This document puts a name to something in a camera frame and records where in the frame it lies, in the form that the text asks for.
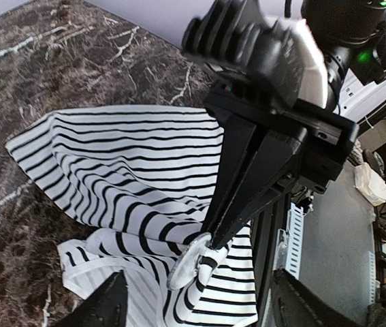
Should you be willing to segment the striped black white garment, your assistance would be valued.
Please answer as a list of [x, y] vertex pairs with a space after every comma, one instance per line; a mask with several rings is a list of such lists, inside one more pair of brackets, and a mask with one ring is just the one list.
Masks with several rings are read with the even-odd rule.
[[197, 275], [170, 290], [177, 259], [200, 233], [219, 169], [223, 129], [200, 108], [57, 110], [7, 151], [86, 240], [59, 245], [64, 286], [87, 299], [109, 277], [126, 288], [121, 326], [250, 326], [258, 319], [251, 227], [205, 252]]

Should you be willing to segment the purple round brooch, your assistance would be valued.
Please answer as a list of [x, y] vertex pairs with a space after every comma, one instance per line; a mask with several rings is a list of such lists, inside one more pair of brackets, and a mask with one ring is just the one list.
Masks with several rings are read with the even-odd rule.
[[211, 233], [202, 233], [182, 252], [167, 277], [169, 290], [179, 290], [194, 280], [198, 274], [199, 260], [208, 250], [211, 239]]

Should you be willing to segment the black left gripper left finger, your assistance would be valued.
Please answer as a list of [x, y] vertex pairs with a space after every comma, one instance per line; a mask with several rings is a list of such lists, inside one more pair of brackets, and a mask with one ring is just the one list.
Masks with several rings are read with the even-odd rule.
[[112, 273], [58, 327], [123, 327], [127, 321], [127, 282], [123, 271]]

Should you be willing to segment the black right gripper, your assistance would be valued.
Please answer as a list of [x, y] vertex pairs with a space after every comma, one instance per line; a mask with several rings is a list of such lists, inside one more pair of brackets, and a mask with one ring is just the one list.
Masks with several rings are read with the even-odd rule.
[[324, 193], [353, 149], [357, 123], [298, 100], [284, 112], [263, 92], [221, 82], [204, 106], [224, 129], [214, 195], [202, 232], [223, 248], [295, 182]]

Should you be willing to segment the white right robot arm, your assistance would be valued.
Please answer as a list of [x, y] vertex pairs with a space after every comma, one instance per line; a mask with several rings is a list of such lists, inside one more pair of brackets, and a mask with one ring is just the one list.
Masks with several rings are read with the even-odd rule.
[[299, 21], [264, 18], [256, 1], [215, 1], [192, 20], [182, 51], [218, 81], [204, 100], [223, 128], [216, 189], [203, 232], [223, 248], [300, 183], [323, 193], [358, 126], [335, 113], [349, 69], [386, 80], [386, 1], [304, 1]]

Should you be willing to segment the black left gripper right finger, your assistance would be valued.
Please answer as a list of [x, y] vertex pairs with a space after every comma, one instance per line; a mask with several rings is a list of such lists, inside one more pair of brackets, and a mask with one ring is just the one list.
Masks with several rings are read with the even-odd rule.
[[272, 277], [272, 310], [277, 326], [357, 327], [358, 323], [325, 304], [285, 269]]

